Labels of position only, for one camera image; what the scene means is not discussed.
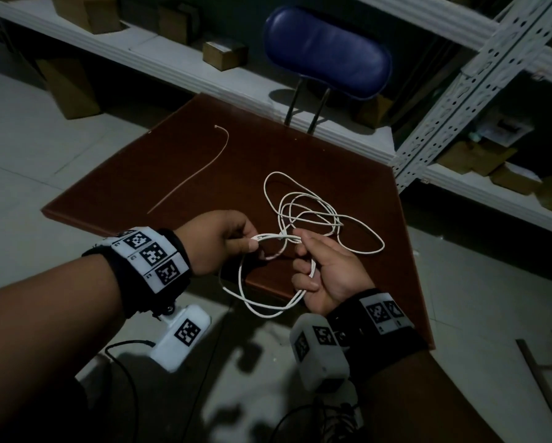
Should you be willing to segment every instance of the brown tabletop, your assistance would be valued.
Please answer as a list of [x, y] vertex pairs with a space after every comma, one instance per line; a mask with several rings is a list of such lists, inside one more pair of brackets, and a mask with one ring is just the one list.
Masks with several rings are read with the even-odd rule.
[[[222, 155], [147, 214], [171, 189], [219, 153], [226, 135], [214, 125], [230, 134]], [[59, 222], [110, 236], [135, 225], [176, 229], [205, 211], [236, 209], [244, 212], [260, 233], [278, 233], [276, 214], [263, 191], [265, 177], [275, 170], [317, 193], [338, 213], [365, 222], [385, 240], [382, 252], [360, 256], [361, 261], [377, 287], [393, 295], [432, 344], [390, 167], [210, 96], [195, 96], [42, 211]], [[276, 206], [290, 191], [299, 190], [280, 176], [268, 184], [268, 194]], [[346, 224], [341, 231], [345, 245], [356, 250], [379, 248], [376, 238], [361, 226], [342, 222]], [[306, 228], [327, 231], [319, 225]], [[278, 241], [267, 247], [277, 249]], [[292, 250], [269, 263], [246, 260], [246, 284], [277, 297], [292, 297]]]

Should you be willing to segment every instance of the wristband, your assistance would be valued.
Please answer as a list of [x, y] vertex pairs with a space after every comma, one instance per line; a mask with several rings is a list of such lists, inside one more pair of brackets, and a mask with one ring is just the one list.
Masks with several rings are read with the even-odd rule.
[[190, 284], [191, 269], [179, 238], [170, 230], [135, 227], [105, 238], [83, 256], [101, 254], [110, 265], [126, 318], [135, 312], [167, 313]]
[[379, 289], [347, 299], [327, 315], [327, 320], [345, 350], [356, 382], [428, 348], [390, 294]]

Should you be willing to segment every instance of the blue chair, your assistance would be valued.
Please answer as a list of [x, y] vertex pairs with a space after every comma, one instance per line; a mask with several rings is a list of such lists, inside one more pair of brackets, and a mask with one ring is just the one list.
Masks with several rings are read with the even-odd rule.
[[300, 76], [285, 125], [290, 125], [296, 98], [307, 79], [327, 86], [309, 134], [332, 88], [367, 100], [384, 88], [392, 70], [390, 54], [381, 45], [299, 7], [279, 7], [270, 14], [264, 26], [264, 48], [272, 63]]

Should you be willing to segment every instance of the white plastic device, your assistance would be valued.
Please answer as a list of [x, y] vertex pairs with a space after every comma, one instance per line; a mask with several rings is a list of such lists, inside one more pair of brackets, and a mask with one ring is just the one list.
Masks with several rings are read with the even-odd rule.
[[177, 371], [190, 351], [210, 327], [210, 316], [198, 305], [176, 308], [169, 316], [161, 316], [168, 331], [155, 344], [151, 358], [170, 373]]
[[350, 366], [327, 319], [305, 313], [290, 331], [302, 384], [309, 392], [335, 392], [350, 377]]

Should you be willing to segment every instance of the shelf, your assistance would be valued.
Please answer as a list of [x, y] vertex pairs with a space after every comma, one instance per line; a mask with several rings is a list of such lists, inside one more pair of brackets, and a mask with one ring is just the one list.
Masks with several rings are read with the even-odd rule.
[[[288, 105], [272, 100], [292, 95], [292, 89], [246, 67], [220, 72], [202, 60], [195, 48], [180, 45], [153, 32], [129, 26], [109, 34], [93, 35], [59, 17], [52, 0], [0, 1], [0, 17], [129, 66], [194, 93], [204, 92], [256, 114], [283, 121]], [[306, 106], [316, 110], [317, 101]], [[313, 114], [299, 111], [291, 126], [307, 130]], [[344, 112], [324, 109], [314, 135], [382, 163], [395, 156], [390, 127], [376, 131], [360, 126]]]
[[552, 231], [552, 211], [543, 208], [534, 194], [525, 196], [494, 185], [489, 177], [475, 172], [461, 175], [438, 163], [428, 166], [423, 180]]
[[[499, 26], [497, 21], [448, 0], [358, 1], [474, 51], [480, 51]], [[552, 82], [552, 48], [545, 46], [526, 70]]]

